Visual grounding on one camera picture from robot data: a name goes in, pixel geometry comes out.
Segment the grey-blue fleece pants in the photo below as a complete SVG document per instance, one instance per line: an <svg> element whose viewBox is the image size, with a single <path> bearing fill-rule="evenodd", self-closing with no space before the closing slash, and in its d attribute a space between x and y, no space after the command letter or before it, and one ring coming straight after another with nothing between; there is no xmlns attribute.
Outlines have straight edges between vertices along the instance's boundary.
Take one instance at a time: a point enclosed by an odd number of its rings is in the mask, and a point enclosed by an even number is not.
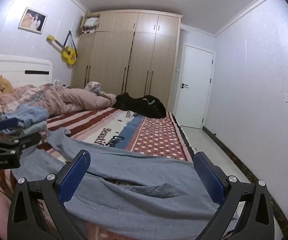
<svg viewBox="0 0 288 240"><path fill-rule="evenodd" d="M219 208L188 161L74 140L65 128L48 132L46 140L67 161L90 152L91 166L66 209L107 231L134 239L195 239Z"/></svg>

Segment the black clothing pile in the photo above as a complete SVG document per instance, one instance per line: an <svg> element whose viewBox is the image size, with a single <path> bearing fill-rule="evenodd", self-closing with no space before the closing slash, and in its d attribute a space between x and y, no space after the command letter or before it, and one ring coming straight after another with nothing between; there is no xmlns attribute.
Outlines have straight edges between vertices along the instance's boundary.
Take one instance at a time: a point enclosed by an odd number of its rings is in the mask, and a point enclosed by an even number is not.
<svg viewBox="0 0 288 240"><path fill-rule="evenodd" d="M116 97L113 108L123 111L132 111L147 118L161 119L166 117L166 108L156 97L145 95L141 98L132 98L127 92Z"/></svg>

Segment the white bedroom door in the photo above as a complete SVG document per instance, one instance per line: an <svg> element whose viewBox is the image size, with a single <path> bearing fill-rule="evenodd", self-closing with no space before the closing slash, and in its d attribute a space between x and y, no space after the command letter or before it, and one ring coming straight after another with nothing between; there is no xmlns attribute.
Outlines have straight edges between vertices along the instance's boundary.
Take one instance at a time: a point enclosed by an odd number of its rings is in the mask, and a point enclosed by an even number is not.
<svg viewBox="0 0 288 240"><path fill-rule="evenodd" d="M210 99L215 53L184 44L173 113L183 127L201 129Z"/></svg>

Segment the pink quilted duvet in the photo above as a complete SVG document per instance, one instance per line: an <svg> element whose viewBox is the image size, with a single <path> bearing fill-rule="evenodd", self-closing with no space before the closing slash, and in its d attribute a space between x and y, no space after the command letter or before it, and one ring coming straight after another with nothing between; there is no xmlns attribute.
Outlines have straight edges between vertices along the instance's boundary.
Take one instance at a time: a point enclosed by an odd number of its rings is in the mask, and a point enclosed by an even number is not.
<svg viewBox="0 0 288 240"><path fill-rule="evenodd" d="M66 88L52 84L39 87L26 85L16 88L12 93L0 96L0 105L5 113L16 110L20 105L32 105L47 109L50 116L105 109L115 103L114 94L97 95L86 89Z"/></svg>

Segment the striped Coke Beautiful blanket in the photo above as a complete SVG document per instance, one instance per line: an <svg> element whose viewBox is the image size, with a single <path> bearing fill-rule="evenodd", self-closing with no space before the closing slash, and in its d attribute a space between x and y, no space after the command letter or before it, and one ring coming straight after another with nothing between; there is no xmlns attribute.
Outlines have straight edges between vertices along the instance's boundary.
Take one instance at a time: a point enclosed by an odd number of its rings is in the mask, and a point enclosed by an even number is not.
<svg viewBox="0 0 288 240"><path fill-rule="evenodd" d="M49 131L67 128L73 139L83 142L192 162L193 149L171 112L167 112L165 118L154 119L109 107L67 113L46 122ZM7 215L16 181L11 170L0 173L0 237L7 239ZM87 239L135 239L84 220L81 220L81 230Z"/></svg>

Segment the white bed headboard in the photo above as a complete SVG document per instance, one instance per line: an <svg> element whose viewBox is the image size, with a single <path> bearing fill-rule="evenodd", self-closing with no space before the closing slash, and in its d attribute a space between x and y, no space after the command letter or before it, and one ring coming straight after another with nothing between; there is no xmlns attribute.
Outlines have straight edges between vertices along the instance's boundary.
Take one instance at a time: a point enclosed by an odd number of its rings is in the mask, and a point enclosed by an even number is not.
<svg viewBox="0 0 288 240"><path fill-rule="evenodd" d="M52 83L52 63L33 57L0 55L0 77L13 87Z"/></svg>

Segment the yellow ukulele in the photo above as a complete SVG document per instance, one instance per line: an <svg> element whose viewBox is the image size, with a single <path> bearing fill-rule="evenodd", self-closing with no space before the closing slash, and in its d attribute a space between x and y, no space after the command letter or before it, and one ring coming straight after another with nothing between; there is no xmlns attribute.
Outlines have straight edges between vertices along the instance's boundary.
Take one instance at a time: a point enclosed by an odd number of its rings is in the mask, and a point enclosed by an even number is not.
<svg viewBox="0 0 288 240"><path fill-rule="evenodd" d="M61 57L64 59L64 61L68 65L73 66L77 61L78 54L77 54L77 48L74 44L73 39L72 39L73 47L66 46L66 42L68 41L69 38L71 39L73 38L70 30L68 31L68 35L65 39L64 45L62 45L53 35L47 36L47 40L54 42L61 48Z"/></svg>

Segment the beige wooden wardrobe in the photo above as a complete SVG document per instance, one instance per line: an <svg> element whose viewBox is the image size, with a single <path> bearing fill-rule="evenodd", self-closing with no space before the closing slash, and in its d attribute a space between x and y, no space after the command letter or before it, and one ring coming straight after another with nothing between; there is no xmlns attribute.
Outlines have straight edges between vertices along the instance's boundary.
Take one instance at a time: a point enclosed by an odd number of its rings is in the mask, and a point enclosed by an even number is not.
<svg viewBox="0 0 288 240"><path fill-rule="evenodd" d="M97 81L111 94L152 95L170 111L182 18L139 9L86 13L71 86Z"/></svg>

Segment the framed wall photo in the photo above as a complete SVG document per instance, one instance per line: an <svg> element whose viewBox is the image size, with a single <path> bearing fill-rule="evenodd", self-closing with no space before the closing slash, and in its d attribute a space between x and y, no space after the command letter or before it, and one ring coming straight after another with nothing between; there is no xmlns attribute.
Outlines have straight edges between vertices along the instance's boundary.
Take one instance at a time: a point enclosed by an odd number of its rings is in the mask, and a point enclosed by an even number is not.
<svg viewBox="0 0 288 240"><path fill-rule="evenodd" d="M30 7L26 7L19 22L18 28L41 35L44 29L44 25L47 21L47 17L48 16L44 13L41 13Z"/></svg>

